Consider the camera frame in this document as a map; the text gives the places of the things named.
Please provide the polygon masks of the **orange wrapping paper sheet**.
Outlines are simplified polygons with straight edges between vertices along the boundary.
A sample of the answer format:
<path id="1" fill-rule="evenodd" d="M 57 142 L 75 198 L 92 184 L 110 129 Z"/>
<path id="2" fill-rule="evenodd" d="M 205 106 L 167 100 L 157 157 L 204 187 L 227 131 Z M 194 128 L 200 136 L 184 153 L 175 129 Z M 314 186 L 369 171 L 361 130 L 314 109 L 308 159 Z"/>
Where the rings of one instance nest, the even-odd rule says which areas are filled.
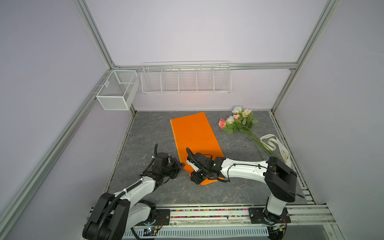
<path id="1" fill-rule="evenodd" d="M 214 158 L 224 154 L 204 112 L 171 120 L 171 126 L 179 159 L 185 164 L 184 170 L 191 174 L 194 169 L 187 164 L 189 148 L 194 154 L 212 155 Z"/>

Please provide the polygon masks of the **white fake rose stem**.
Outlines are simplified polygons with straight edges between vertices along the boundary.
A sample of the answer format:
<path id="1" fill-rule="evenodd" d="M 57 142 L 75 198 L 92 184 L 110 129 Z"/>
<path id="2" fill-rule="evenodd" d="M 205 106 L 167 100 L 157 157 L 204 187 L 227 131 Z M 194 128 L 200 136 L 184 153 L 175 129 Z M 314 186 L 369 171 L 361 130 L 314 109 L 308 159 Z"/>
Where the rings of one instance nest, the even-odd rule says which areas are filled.
<path id="1" fill-rule="evenodd" d="M 232 110 L 233 122 L 230 124 L 230 120 L 227 120 L 228 127 L 234 131 L 239 131 L 251 138 L 256 144 L 259 151 L 264 151 L 269 157 L 277 157 L 273 150 L 269 149 L 262 141 L 257 138 L 253 132 L 252 127 L 260 123 L 259 120 L 254 118 L 254 113 L 251 109 L 243 109 L 241 106 L 235 106 Z"/>

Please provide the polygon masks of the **cream fake rose stem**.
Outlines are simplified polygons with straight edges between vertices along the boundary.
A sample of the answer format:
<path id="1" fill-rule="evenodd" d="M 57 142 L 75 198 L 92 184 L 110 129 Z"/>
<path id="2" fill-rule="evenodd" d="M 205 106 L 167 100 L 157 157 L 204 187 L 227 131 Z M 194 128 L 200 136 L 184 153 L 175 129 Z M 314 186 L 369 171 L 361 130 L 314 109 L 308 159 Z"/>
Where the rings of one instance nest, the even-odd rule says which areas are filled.
<path id="1" fill-rule="evenodd" d="M 264 151 L 269 157 L 276 157 L 279 159 L 278 155 L 272 149 L 264 145 L 262 141 L 253 134 L 253 125 L 256 125 L 260 122 L 254 118 L 253 111 L 251 109 L 244 109 L 237 111 L 236 115 L 239 115 L 237 117 L 237 123 L 241 124 L 239 131 L 251 138 L 260 152 Z"/>

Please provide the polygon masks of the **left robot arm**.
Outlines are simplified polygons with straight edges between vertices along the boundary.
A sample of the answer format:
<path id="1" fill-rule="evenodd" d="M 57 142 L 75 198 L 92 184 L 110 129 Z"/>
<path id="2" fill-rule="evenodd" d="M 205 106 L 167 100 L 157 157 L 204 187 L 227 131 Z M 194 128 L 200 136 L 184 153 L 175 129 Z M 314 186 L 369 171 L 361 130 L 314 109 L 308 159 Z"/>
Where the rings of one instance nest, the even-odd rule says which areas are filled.
<path id="1" fill-rule="evenodd" d="M 156 204 L 143 198 L 173 180 L 185 167 L 167 153 L 158 153 L 155 144 L 150 164 L 139 179 L 114 194 L 104 193 L 93 208 L 82 233 L 85 240 L 121 240 L 126 229 L 144 222 L 156 221 Z"/>

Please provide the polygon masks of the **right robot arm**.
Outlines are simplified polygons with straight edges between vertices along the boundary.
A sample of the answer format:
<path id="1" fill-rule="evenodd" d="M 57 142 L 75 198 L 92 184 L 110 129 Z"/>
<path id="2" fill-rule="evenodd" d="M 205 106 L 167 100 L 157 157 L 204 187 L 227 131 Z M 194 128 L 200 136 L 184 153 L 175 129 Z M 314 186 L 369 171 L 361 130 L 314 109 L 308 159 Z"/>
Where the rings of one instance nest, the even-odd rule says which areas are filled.
<path id="1" fill-rule="evenodd" d="M 201 153 L 193 154 L 187 149 L 187 164 L 193 168 L 191 181 L 197 185 L 204 181 L 229 183 L 232 178 L 249 179 L 264 183 L 271 191 L 265 208 L 260 214 L 252 214 L 251 219 L 265 225 L 288 222 L 287 203 L 296 200 L 297 173 L 285 162 L 269 157 L 267 161 L 236 161 L 224 157 L 214 160 Z"/>

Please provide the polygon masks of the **white printed ribbon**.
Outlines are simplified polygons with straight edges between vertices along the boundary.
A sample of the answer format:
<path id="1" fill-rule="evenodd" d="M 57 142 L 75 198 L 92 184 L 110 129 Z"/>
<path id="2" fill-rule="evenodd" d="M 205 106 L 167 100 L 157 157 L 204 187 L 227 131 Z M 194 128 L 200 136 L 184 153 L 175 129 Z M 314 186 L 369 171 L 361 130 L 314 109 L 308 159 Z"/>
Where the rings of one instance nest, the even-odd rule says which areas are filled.
<path id="1" fill-rule="evenodd" d="M 273 134 L 267 134 L 262 137 L 260 137 L 260 141 L 263 144 L 264 147 L 266 147 L 268 150 L 272 151 L 272 153 L 275 152 L 275 150 L 278 150 L 281 157 L 283 158 L 283 162 L 288 166 L 292 167 L 292 159 L 291 155 L 288 151 L 288 149 L 283 145 L 283 143 Z"/>

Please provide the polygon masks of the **small white mesh basket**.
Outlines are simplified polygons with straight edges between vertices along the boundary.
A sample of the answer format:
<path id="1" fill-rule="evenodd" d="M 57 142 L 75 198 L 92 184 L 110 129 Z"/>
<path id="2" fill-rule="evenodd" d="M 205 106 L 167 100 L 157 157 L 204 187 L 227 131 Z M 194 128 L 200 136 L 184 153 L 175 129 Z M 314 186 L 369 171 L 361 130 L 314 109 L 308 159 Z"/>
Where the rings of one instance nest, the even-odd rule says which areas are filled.
<path id="1" fill-rule="evenodd" d="M 104 110 L 129 111 L 139 86 L 136 71 L 112 70 L 96 97 Z"/>

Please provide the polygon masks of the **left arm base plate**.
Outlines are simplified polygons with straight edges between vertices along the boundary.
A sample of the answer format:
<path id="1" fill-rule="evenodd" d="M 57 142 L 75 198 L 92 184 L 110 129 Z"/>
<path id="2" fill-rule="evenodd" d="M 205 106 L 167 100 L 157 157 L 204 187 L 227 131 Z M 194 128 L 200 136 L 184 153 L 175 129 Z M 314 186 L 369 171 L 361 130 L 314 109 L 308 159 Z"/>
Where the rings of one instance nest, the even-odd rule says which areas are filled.
<path id="1" fill-rule="evenodd" d="M 156 209 L 150 212 L 149 218 L 137 224 L 137 226 L 168 226 L 171 220 L 170 209 Z"/>

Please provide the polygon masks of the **aluminium front rail frame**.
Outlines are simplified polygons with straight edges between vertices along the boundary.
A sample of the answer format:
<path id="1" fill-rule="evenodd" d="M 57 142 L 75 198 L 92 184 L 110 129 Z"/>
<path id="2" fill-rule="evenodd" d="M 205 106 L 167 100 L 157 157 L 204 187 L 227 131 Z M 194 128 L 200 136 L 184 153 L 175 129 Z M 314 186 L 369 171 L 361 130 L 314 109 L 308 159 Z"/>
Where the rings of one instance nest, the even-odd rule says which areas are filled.
<path id="1" fill-rule="evenodd" d="M 325 240 L 342 240 L 343 234 L 325 205 L 290 205 L 291 223 L 252 224 L 252 205 L 176 206 L 170 209 L 168 226 L 137 226 L 127 228 L 121 240 L 229 240 L 264 238 L 267 240 L 304 239 L 309 233 Z"/>

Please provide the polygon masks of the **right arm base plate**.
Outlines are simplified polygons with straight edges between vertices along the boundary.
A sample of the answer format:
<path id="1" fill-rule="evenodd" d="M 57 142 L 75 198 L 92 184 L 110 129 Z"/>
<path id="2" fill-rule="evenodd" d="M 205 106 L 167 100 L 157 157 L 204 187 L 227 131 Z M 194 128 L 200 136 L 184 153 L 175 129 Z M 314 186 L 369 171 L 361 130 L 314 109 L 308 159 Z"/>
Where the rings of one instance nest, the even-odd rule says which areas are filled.
<path id="1" fill-rule="evenodd" d="M 252 224 L 264 224 L 272 226 L 276 224 L 291 223 L 291 218 L 286 207 L 283 208 L 281 215 L 272 214 L 268 212 L 266 208 L 253 207 L 249 208 L 249 216 Z"/>

